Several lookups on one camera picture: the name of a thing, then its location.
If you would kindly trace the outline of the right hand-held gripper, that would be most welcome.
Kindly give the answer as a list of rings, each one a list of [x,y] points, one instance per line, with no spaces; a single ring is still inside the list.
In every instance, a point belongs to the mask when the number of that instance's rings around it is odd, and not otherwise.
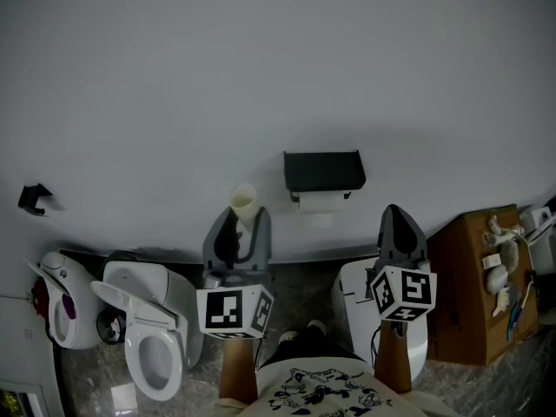
[[[390,259],[392,209],[388,205],[381,216],[377,248],[381,259]],[[375,264],[367,269],[367,298],[375,301],[378,314],[398,336],[407,325],[435,308],[437,275],[427,259],[427,238],[415,219],[403,208],[393,205],[394,246],[408,260],[418,261],[414,268]]]

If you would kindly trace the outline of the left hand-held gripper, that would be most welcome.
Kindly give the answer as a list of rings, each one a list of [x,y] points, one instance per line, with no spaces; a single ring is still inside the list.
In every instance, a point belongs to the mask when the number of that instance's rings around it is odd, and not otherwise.
[[[266,331],[275,297],[268,261],[272,255],[272,224],[269,212],[259,208],[255,216],[243,270],[233,269],[240,243],[238,218],[227,207],[214,221],[202,244],[203,287],[196,291],[202,333],[221,340],[261,339]]]

